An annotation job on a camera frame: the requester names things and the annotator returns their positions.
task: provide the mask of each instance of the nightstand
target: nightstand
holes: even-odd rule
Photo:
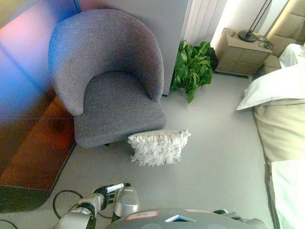
[[[225,28],[215,48],[219,64],[216,72],[253,76],[272,53],[259,41],[248,43],[238,38],[238,30]]]

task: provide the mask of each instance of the bed sheet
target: bed sheet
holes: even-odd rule
[[[298,63],[305,64],[305,57],[299,56],[303,46],[299,44],[289,44],[279,57],[282,68],[286,68]]]

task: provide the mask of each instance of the lamp base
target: lamp base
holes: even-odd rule
[[[252,32],[249,32],[248,30],[241,30],[238,33],[238,38],[244,42],[255,42],[256,41],[256,36]]]

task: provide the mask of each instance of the white pillow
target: white pillow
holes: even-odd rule
[[[245,89],[237,110],[277,99],[305,99],[305,64],[282,68],[254,80]]]
[[[128,137],[135,150],[132,162],[141,166],[167,165],[179,161],[181,150],[191,136],[188,130],[157,130],[142,132]]]

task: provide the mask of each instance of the bed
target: bed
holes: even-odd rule
[[[266,37],[273,55],[237,109],[254,108],[274,228],[305,229],[305,1],[289,0]]]
[[[298,53],[304,50],[295,47]],[[276,229],[305,228],[305,57],[298,56],[289,66],[292,56],[282,58],[282,69],[254,80],[237,108],[254,107],[270,167],[268,189]]]

